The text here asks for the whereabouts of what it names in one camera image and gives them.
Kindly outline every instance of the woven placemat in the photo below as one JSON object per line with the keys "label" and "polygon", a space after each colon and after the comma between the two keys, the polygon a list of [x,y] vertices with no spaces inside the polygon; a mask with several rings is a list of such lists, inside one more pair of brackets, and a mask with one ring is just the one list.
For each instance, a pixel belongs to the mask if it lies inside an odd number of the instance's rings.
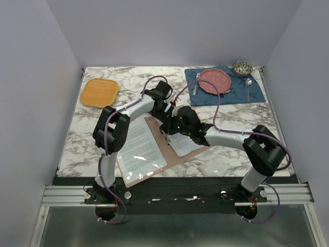
{"label": "woven placemat", "polygon": [[104,108],[113,104],[119,91],[119,84],[113,80],[95,78],[87,82],[80,101],[90,107]]}

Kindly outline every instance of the blue placemat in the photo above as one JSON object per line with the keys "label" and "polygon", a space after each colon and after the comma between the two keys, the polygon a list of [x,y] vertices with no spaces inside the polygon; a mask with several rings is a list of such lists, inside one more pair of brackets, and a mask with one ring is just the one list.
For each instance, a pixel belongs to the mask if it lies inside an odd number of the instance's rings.
{"label": "blue placemat", "polygon": [[[220,65],[217,67],[225,73],[227,73],[232,81],[230,92],[227,94],[221,94],[221,104],[247,104],[247,103],[257,103],[257,102],[265,102],[265,98],[261,88],[259,87],[258,83],[254,79],[252,75],[247,77],[240,77],[237,76],[232,68],[229,68],[225,65]],[[196,74],[201,73],[204,70],[209,68],[188,68],[185,70],[185,76],[187,84],[192,83],[195,81]],[[252,85],[249,87],[249,95],[250,95],[250,102],[248,102],[248,87],[246,86],[245,82],[246,79],[250,78],[252,80]],[[201,106],[201,105],[217,105],[218,99],[217,95],[208,94],[203,91],[199,85],[196,88],[196,94],[193,95],[195,84],[189,86],[189,94],[191,98],[191,104],[193,106]]]}

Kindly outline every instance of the white wall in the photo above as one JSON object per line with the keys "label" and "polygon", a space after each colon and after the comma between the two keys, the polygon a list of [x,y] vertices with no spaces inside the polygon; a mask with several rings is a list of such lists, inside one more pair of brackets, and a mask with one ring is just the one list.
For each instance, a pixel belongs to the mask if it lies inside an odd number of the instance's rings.
{"label": "white wall", "polygon": [[47,0],[84,66],[264,65],[300,0]]}
{"label": "white wall", "polygon": [[28,246],[81,70],[44,0],[0,3],[0,245]]}
{"label": "white wall", "polygon": [[304,0],[265,67],[294,169],[329,241],[329,2]]}

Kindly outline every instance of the marble countertop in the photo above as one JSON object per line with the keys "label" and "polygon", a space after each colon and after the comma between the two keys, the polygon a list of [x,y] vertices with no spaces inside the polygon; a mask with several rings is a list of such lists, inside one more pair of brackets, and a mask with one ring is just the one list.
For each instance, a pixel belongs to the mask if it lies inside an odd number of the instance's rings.
{"label": "marble countertop", "polygon": [[[62,158],[59,164],[59,177],[95,177],[99,152],[92,137],[102,109],[86,107],[80,102],[87,81],[92,78],[106,78],[119,83],[120,89],[113,104],[120,106],[136,98],[140,94],[147,79],[154,75],[163,75],[168,79],[175,92],[186,85],[184,70],[189,67],[87,67],[74,115],[66,139]],[[251,73],[260,85],[265,96],[265,103],[222,105],[217,116],[217,125],[228,129],[252,129],[258,124],[265,125],[278,136],[277,127],[270,105],[264,91],[263,82],[257,69]],[[158,80],[149,83],[148,88],[157,84]],[[190,102],[186,90],[181,98]],[[212,123],[216,106],[194,107],[199,118]],[[251,167],[244,151],[216,146],[167,169],[156,177],[243,177]],[[116,168],[115,175],[120,177]],[[275,176],[290,176],[288,170],[278,171]]]}

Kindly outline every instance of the polka dot plate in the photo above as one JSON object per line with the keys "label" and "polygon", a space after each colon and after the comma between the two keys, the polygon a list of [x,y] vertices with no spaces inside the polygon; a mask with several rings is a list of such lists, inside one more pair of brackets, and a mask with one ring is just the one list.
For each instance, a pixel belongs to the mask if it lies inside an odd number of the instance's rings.
{"label": "polka dot plate", "polygon": [[[225,94],[230,91],[231,78],[224,71],[216,68],[206,69],[200,73],[199,80],[212,82],[220,94]],[[200,87],[208,94],[217,94],[214,87],[206,82],[199,82]]]}

